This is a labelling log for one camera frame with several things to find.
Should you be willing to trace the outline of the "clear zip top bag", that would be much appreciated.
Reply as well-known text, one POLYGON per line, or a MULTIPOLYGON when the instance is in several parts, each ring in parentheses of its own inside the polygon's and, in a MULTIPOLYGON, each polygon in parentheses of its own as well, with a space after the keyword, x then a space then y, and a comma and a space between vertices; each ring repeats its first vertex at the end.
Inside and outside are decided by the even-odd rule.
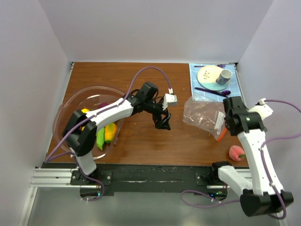
POLYGON ((222 102, 211 99, 194 100, 190 97, 184 104, 182 121, 209 132, 218 142, 224 137, 225 110, 222 102))

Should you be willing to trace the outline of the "pink fake peach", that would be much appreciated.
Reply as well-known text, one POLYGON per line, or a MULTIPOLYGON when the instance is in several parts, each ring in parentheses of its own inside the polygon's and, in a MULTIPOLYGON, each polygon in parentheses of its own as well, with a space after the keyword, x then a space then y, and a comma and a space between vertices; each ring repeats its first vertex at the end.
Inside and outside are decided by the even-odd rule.
POLYGON ((229 157, 234 161, 241 161, 245 158, 245 156, 245 152, 240 146, 233 145, 229 149, 229 157))

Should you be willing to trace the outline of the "orange fake fruit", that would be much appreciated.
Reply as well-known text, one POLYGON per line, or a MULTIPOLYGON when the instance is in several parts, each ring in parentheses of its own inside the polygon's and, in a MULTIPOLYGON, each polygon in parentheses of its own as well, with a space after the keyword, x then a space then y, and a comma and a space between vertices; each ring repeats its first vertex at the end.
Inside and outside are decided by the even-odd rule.
POLYGON ((105 127, 104 131, 104 140, 105 143, 110 144, 112 143, 113 139, 115 138, 118 131, 118 127, 115 123, 110 123, 105 127))

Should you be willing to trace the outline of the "purple fake onion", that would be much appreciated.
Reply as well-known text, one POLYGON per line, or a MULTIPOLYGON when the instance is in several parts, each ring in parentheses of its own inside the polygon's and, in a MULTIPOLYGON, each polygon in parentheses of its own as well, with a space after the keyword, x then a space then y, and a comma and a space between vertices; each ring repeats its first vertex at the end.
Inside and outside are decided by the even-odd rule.
POLYGON ((98 109, 101 109, 103 107, 106 107, 108 106, 109 104, 108 103, 101 103, 99 106, 98 106, 98 109))

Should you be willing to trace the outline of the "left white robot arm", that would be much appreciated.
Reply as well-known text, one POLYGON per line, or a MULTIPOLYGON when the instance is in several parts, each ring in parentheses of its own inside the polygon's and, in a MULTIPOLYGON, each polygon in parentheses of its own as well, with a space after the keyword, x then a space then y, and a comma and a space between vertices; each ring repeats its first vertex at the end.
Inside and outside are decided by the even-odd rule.
POLYGON ((152 115, 156 129, 171 129, 169 125, 171 114, 168 106, 177 104, 177 97, 173 90, 169 89, 167 94, 156 101, 157 92, 158 87, 155 84, 145 82, 137 91, 129 92, 101 109, 88 113, 77 110, 71 115, 62 133, 62 140, 75 154, 83 182, 92 185, 97 181, 97 166, 92 156, 92 149, 95 146, 97 133, 105 126, 145 111, 152 115))

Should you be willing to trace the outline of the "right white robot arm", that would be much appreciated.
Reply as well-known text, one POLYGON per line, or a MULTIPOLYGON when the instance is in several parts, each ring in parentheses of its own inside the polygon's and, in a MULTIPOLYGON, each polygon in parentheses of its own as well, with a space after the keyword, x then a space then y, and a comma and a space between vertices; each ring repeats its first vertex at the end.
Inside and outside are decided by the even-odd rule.
POLYGON ((286 208, 293 203, 291 192, 286 192, 277 177, 267 149, 264 119, 273 111, 266 99, 261 99, 248 109, 241 97, 223 100, 225 127, 238 137, 247 157, 252 181, 240 175, 228 161, 211 166, 210 181, 215 185, 224 182, 239 196, 243 212, 248 217, 270 215, 286 218, 286 208))

